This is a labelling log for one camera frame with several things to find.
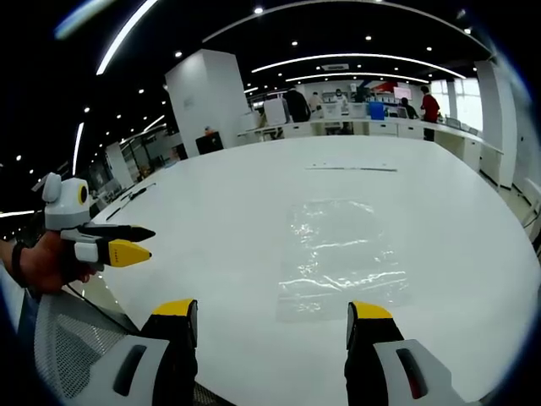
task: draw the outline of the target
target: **monitor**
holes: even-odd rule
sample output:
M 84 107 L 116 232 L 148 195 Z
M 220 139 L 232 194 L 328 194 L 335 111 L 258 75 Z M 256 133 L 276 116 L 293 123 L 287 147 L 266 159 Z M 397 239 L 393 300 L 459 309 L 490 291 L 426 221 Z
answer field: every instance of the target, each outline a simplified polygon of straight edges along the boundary
M 402 99 L 406 97 L 408 100 L 412 100 L 412 90 L 408 87 L 395 87 L 393 88 L 395 92 L 395 97 L 397 99 Z

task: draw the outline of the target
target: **white wall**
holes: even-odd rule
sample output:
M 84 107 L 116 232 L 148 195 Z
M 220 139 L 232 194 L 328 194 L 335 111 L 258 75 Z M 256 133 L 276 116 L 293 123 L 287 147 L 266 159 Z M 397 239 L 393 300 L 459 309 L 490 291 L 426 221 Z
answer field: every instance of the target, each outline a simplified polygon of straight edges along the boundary
M 166 74 L 172 110 L 188 156 L 198 156 L 195 140 L 210 126 L 225 148 L 236 146 L 238 120 L 249 112 L 234 55 L 202 49 Z
M 516 166 L 513 183 L 533 203 L 538 194 L 526 182 L 530 178 L 541 185 L 541 143 L 536 130 L 531 110 L 532 102 L 528 95 L 513 88 L 513 99 L 516 108 Z
M 210 102 L 219 123 L 217 129 L 224 148 L 232 148 L 238 145 L 240 117 L 250 112 L 237 57 L 231 53 L 204 51 Z
M 499 170 L 491 155 L 483 155 L 481 169 L 491 178 L 498 172 L 500 184 L 510 188 L 516 164 L 516 112 L 511 83 L 494 63 L 479 61 L 475 65 L 483 105 L 483 138 L 504 152 L 498 157 Z
M 105 149 L 105 156 L 109 168 L 111 169 L 112 176 L 124 189 L 127 189 L 134 184 L 134 181 L 129 174 L 128 165 L 126 164 L 126 161 L 124 161 L 124 155 L 122 154 L 120 145 L 117 142 L 109 145 Z

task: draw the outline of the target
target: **human hand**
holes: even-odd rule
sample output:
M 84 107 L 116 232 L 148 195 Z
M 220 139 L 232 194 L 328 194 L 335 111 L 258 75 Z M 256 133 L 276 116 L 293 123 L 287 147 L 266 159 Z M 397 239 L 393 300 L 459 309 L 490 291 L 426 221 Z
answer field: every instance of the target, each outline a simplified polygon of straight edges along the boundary
M 90 275 L 96 273 L 87 264 L 77 261 L 73 247 L 52 231 L 43 234 L 33 248 L 22 250 L 20 269 L 25 281 L 44 294 L 58 292 L 75 279 L 87 283 Z

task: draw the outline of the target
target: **black ceiling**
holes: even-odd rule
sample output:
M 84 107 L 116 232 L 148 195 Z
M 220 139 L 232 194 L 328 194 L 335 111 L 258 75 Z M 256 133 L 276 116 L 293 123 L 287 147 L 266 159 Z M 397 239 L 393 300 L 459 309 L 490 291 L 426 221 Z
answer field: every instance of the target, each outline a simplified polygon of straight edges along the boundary
M 441 22 L 375 2 L 288 8 L 251 19 L 203 44 L 210 34 L 253 15 L 258 5 L 268 9 L 292 2 L 159 0 L 135 26 L 107 71 L 96 76 L 112 39 L 143 2 L 117 0 L 65 41 L 54 40 L 54 28 L 80 1 L 12 2 L 16 3 L 14 9 L 3 14 L 2 38 L 8 39 L 3 49 L 7 69 L 3 88 L 8 97 L 2 109 L 0 185 L 10 194 L 2 194 L 0 211 L 39 207 L 39 199 L 29 197 L 30 188 L 63 162 L 68 161 L 71 167 L 80 122 L 85 122 L 85 132 L 79 169 L 88 167 L 100 150 L 99 144 L 130 136 L 131 129 L 138 132 L 162 114 L 168 126 L 175 129 L 167 91 L 162 86 L 164 73 L 179 62 L 174 57 L 177 50 L 183 52 L 180 60 L 201 47 L 234 53 L 244 84 L 261 90 L 263 85 L 282 88 L 284 79 L 316 74 L 316 66 L 329 62 L 348 62 L 352 70 L 361 63 L 364 71 L 421 79 L 428 79 L 431 73 L 433 80 L 451 78 L 422 65 L 379 58 L 311 61 L 251 74 L 252 69 L 266 64 L 324 53 L 373 52 L 416 58 L 466 76 L 473 75 L 473 61 L 489 57 L 471 38 Z M 430 13 L 461 29 L 472 24 L 468 14 L 457 18 L 459 3 L 393 3 Z M 366 41 L 366 35 L 372 36 L 372 41 Z M 293 40 L 298 46 L 292 47 Z M 140 95 L 138 89 L 145 92 Z M 90 112 L 84 113 L 87 106 Z M 121 119 L 116 119 L 118 114 L 122 114 Z M 17 155 L 23 157 L 20 162 L 15 161 Z

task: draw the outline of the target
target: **white table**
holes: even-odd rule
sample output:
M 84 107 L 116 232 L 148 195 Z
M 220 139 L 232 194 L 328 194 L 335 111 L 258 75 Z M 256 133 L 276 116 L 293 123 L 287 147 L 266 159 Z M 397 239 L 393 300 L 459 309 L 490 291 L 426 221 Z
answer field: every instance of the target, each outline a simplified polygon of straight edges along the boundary
M 398 172 L 305 169 L 328 159 L 388 162 Z M 104 278 L 138 326 L 163 302 L 198 299 L 197 380 L 239 406 L 347 405 L 346 303 L 343 320 L 276 320 L 293 204 L 353 198 L 374 207 L 412 299 L 389 310 L 404 337 L 416 338 L 451 370 L 467 401 L 494 389 L 537 308 L 540 270 L 521 224 L 484 180 L 434 143 L 259 143 L 190 158 L 140 187 L 152 182 L 111 222 L 156 231 L 142 244 L 153 256 L 106 269 Z

